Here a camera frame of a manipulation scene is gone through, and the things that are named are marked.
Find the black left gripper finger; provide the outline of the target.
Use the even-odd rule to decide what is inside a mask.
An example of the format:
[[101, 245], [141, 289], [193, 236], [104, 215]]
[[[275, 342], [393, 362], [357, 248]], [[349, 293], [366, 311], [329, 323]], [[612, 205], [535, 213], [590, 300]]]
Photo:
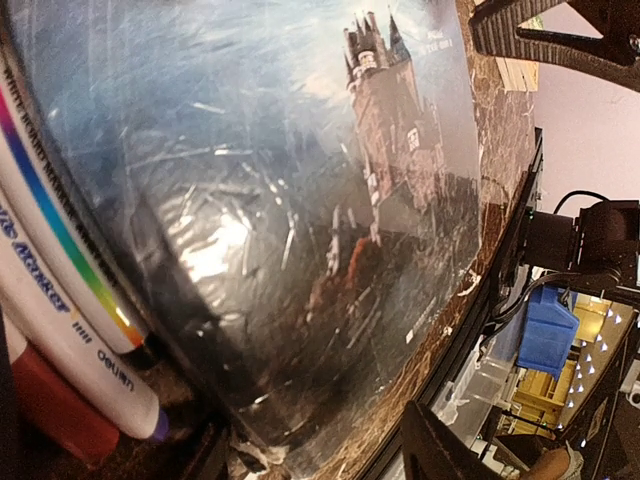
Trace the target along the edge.
[[520, 479], [523, 475], [513, 470], [504, 476], [492, 470], [423, 404], [406, 404], [400, 429], [407, 479]]

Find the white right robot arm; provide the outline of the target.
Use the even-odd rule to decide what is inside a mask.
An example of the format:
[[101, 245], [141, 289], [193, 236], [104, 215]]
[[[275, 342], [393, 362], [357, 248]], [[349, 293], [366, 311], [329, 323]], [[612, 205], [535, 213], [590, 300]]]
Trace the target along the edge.
[[[475, 50], [485, 56], [552, 64], [629, 90], [639, 89], [639, 4], [573, 1], [571, 8], [599, 37], [528, 29], [524, 22], [553, 1], [485, 1], [469, 21]], [[601, 200], [576, 219], [536, 214], [527, 228], [525, 263], [550, 270], [548, 282], [638, 306], [639, 204]]]

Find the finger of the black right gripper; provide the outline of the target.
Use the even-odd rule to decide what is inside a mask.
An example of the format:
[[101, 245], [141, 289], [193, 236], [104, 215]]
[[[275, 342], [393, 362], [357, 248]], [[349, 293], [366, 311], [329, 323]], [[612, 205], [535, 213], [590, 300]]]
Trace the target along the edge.
[[569, 1], [597, 36], [527, 27], [526, 22], [560, 1], [485, 1], [469, 21], [475, 49], [484, 55], [554, 64], [566, 68], [621, 67], [636, 63], [637, 1]]

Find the Wuthering Heights dark book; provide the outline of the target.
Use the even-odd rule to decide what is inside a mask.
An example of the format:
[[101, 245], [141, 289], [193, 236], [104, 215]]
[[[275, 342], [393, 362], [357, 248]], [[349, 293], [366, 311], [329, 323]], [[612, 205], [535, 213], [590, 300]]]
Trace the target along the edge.
[[452, 1], [5, 1], [65, 207], [264, 464], [366, 457], [480, 248]]

